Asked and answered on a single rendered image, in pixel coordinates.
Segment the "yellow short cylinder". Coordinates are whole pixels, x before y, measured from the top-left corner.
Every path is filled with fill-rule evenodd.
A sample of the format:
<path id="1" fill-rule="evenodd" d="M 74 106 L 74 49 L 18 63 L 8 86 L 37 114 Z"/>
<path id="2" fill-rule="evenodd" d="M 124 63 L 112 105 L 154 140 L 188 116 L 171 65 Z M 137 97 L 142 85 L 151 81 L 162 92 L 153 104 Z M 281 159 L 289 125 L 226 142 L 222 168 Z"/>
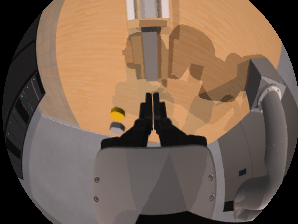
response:
<path id="1" fill-rule="evenodd" d="M 121 108 L 115 107 L 111 110 L 110 117 L 114 120 L 121 121 L 124 119 L 125 111 Z"/>

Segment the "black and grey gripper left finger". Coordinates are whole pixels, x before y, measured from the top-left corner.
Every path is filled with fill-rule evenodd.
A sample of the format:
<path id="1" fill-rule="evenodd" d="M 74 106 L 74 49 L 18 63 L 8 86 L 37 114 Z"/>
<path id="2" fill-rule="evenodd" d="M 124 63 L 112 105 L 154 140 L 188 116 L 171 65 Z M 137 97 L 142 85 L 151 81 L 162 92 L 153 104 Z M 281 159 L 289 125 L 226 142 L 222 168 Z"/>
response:
<path id="1" fill-rule="evenodd" d="M 140 103 L 139 118 L 135 120 L 133 127 L 120 137 L 103 139 L 101 149 L 112 146 L 147 147 L 151 130 L 153 130 L 152 94 L 146 93 L 145 102 Z"/>

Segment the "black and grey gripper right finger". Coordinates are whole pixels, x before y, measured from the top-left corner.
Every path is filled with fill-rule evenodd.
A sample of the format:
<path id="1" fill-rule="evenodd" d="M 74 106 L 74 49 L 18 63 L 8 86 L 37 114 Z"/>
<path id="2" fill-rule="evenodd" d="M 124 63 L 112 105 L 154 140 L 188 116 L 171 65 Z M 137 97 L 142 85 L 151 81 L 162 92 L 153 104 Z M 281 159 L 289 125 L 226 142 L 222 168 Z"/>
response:
<path id="1" fill-rule="evenodd" d="M 187 135 L 167 118 L 165 102 L 159 101 L 159 92 L 153 93 L 154 130 L 159 135 L 161 147 L 199 144 L 207 147 L 204 136 Z"/>

